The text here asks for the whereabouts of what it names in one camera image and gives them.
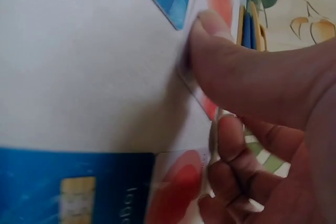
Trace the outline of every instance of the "wooden edge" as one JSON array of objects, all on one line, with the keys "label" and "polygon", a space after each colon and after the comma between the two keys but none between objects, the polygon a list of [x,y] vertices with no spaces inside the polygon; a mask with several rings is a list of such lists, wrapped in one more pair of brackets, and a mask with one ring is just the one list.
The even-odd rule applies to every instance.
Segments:
[{"label": "wooden edge", "polygon": [[262,25],[259,25],[261,36],[264,39],[264,51],[267,51],[267,41],[266,41],[266,32],[265,28]]}]

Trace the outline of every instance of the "white surface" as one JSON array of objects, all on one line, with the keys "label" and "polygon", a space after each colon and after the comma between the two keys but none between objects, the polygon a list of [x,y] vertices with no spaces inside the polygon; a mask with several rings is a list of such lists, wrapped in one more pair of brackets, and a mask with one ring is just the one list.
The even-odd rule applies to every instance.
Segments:
[{"label": "white surface", "polygon": [[152,0],[0,0],[0,145],[67,151],[208,144],[174,69],[182,33]]}]

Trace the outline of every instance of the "finger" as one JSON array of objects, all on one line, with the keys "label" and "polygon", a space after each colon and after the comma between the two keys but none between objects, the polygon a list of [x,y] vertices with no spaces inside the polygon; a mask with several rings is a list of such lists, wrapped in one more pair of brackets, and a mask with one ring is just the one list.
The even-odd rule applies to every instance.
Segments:
[{"label": "finger", "polygon": [[303,131],[241,118],[245,126],[254,134],[260,144],[286,162],[291,162],[305,136]]},{"label": "finger", "polygon": [[227,31],[223,20],[209,11],[199,14],[191,29],[191,64],[204,92],[236,114],[305,129],[313,107],[335,80],[330,52],[336,40],[257,52],[221,37]]},{"label": "finger", "polygon": [[226,210],[230,213],[235,223],[246,223],[255,213],[258,212],[257,208],[245,196],[237,198]]},{"label": "finger", "polygon": [[[282,181],[281,177],[265,171],[247,148],[242,123],[234,116],[225,116],[218,122],[218,153],[234,171],[244,193],[262,205]],[[223,168],[221,171],[217,169],[218,171],[212,172],[225,176]]]},{"label": "finger", "polygon": [[209,195],[198,201],[200,214],[205,224],[236,224],[223,203]]}]

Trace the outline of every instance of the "hand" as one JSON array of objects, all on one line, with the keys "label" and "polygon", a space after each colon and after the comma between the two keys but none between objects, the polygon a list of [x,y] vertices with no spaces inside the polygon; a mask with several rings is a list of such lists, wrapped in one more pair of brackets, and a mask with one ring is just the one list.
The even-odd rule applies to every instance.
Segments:
[{"label": "hand", "polygon": [[[206,224],[325,223],[313,193],[308,149],[304,132],[243,119],[260,143],[291,164],[287,178],[263,169],[247,148],[243,126],[233,116],[218,123],[221,160],[209,167],[208,177],[215,198],[199,200]],[[249,198],[265,206],[258,212]]]},{"label": "hand", "polygon": [[[336,40],[256,52],[223,38],[227,31],[214,12],[195,21],[190,52],[198,83],[292,166],[285,179],[265,172],[246,148],[239,120],[221,119],[221,161],[209,168],[216,197],[199,202],[206,224],[336,223]],[[265,209],[255,213],[249,198]]]}]

